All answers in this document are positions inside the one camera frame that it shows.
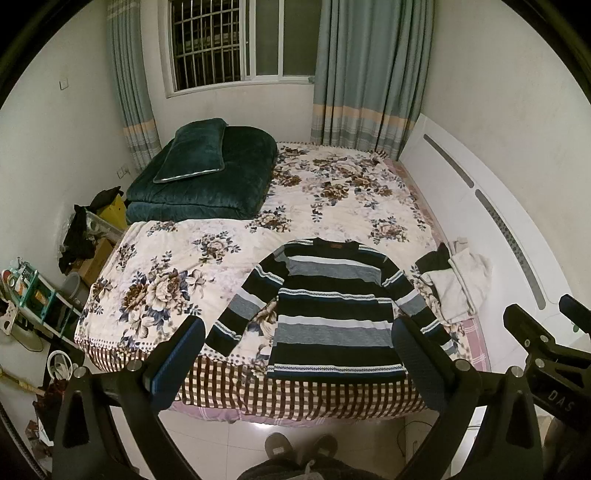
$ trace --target shoe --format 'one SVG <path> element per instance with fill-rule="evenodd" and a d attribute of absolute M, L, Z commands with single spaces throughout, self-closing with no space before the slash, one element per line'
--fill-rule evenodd
<path fill-rule="evenodd" d="M 285 458 L 296 460 L 296 452 L 285 435 L 279 432 L 271 433 L 265 440 L 265 451 L 269 460 Z"/>
<path fill-rule="evenodd" d="M 332 435 L 323 435 L 314 442 L 314 445 L 304 453 L 301 464 L 306 465 L 310 460 L 318 457 L 333 458 L 339 448 L 339 443 Z"/>

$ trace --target striped sweater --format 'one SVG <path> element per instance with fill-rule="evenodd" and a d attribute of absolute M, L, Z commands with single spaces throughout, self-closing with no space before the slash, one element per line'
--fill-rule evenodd
<path fill-rule="evenodd" d="M 324 382 L 405 375 L 392 347 L 394 302 L 447 352 L 453 342 L 388 257 L 357 242 L 293 240 L 262 260 L 215 322 L 207 345 L 228 356 L 246 324 L 278 297 L 267 375 Z"/>

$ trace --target dark pants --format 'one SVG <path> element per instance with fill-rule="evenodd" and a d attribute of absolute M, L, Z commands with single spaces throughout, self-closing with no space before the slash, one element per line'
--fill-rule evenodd
<path fill-rule="evenodd" d="M 302 475 L 305 468 L 292 460 L 271 459 L 249 468 L 238 480 L 285 480 Z M 327 457 L 315 459 L 311 471 L 320 473 L 325 480 L 384 480 L 374 473 L 351 468 L 340 460 Z"/>

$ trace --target sweater sleeve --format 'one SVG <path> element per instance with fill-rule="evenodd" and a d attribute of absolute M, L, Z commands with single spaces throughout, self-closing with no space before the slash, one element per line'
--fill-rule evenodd
<path fill-rule="evenodd" d="M 453 353 L 455 347 L 451 337 L 404 271 L 387 257 L 381 270 L 382 286 L 394 303 L 414 321 L 426 337 L 440 345 L 447 354 Z"/>
<path fill-rule="evenodd" d="M 205 340 L 209 348 L 230 354 L 248 322 L 277 296 L 288 275 L 286 260 L 280 247 L 255 266 L 210 330 Z"/>

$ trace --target window frame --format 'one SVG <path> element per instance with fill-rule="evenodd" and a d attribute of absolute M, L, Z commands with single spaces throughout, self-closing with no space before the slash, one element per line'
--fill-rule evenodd
<path fill-rule="evenodd" d="M 243 85 L 270 85 L 270 84 L 295 84 L 310 85 L 312 83 L 309 75 L 283 75 L 283 42 L 285 30 L 285 0 L 279 2 L 279 42 L 278 42 L 278 73 L 276 75 L 256 75 L 256 0 L 249 0 L 249 32 L 246 39 L 246 2 L 240 1 L 239 22 L 240 22 L 240 72 L 241 80 L 235 82 L 212 83 L 201 85 L 184 90 L 176 89 L 176 76 L 174 74 L 174 54 L 172 44 L 172 8 L 170 0 L 158 1 L 158 37 L 160 44 L 160 60 L 164 80 L 164 92 L 166 98 L 186 95 L 188 93 L 203 92 L 218 88 L 227 88 Z M 249 72 L 246 75 L 246 49 L 249 49 Z"/>

